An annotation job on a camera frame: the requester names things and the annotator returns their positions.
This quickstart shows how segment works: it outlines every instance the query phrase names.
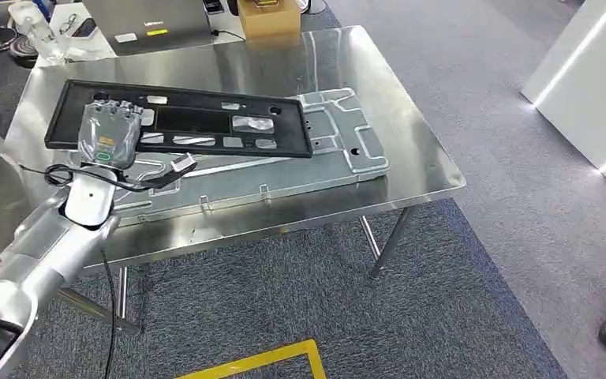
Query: white wall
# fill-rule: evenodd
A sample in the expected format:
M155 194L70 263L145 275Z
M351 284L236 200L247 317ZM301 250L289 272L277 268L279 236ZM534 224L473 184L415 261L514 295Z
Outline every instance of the white wall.
M537 102L540 113L606 176L606 22L599 23L603 18L606 0L586 0L523 94ZM591 39L594 28L597 34ZM567 63L569 68L561 71ZM551 91L542 96L552 80Z

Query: yellow tape line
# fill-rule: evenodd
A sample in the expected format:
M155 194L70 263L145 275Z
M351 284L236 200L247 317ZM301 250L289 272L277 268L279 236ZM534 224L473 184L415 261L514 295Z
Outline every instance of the yellow tape line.
M168 33L168 29L158 29L148 32L148 36L156 36L157 34L166 34Z
M202 371L196 371L195 373L188 373L178 379L220 379L303 354L308 355L312 376L315 379L326 379L324 367L322 366L322 358L314 340L306 340Z

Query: black plastic frame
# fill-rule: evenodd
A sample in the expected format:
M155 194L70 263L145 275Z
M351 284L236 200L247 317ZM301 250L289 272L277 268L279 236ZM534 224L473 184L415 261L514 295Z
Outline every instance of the black plastic frame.
M115 100L126 100L155 112L155 121L151 126L142 126L142 133L161 133L160 144L138 143L137 152L190 152L208 155L236 156L284 156L292 158L312 157L312 144L303 114L303 106L297 99L285 99L267 96L249 96L222 92L206 92L180 88L165 88L146 85L102 83L94 81L67 80L62 94L54 109L50 125L45 136L45 145L51 149L77 149L77 135L80 130L84 106L97 94ZM147 96L165 96L166 104L149 103ZM244 107L237 110L225 109L222 103L238 103ZM247 116L269 118L273 121L273 133L248 133L234 130L228 125L229 133L209 133L174 129L158 126L159 108L184 108L189 112L207 112L226 117ZM277 107L280 113L270 112ZM175 144L173 138L214 137L214 146ZM240 137L242 147L224 145L224 137ZM273 140L275 148L258 148L256 140Z

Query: stainless steel table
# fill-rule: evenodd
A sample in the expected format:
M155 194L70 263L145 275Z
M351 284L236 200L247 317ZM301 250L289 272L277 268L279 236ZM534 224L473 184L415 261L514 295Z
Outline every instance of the stainless steel table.
M56 190L40 176L20 172L14 162L38 169L52 164L55 152L45 149L43 137L68 78L264 96L349 87L391 162L385 178L369 182L121 227L106 248L113 265L157 261L361 217L377 259L371 271L376 277L398 245L411 207L450 197L466 184L362 27L305 33L293 47L224 43L38 68L29 77L0 158L0 252L32 207ZM401 208L390 239L380 249L365 216ZM97 258L85 271L100 269Z

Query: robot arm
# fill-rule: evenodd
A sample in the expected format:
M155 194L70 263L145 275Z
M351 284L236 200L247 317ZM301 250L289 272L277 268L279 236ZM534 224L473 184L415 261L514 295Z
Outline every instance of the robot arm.
M114 192L113 186L92 180L105 187L104 196ZM95 214L108 215L100 225L85 226L69 219L64 211L79 188L67 186L40 205L1 254L0 377L17 365L39 310L57 289L75 281L119 225L119 216L109 212L110 202L105 209L93 209Z
M62 170L75 173L72 181L22 222L0 256L0 377L19 362L39 310L75 281L119 225L114 184L120 185L118 174L135 159L139 109L98 100L85 107L82 122L78 147L84 166ZM182 156L161 177L126 188L160 188L195 166L190 155Z

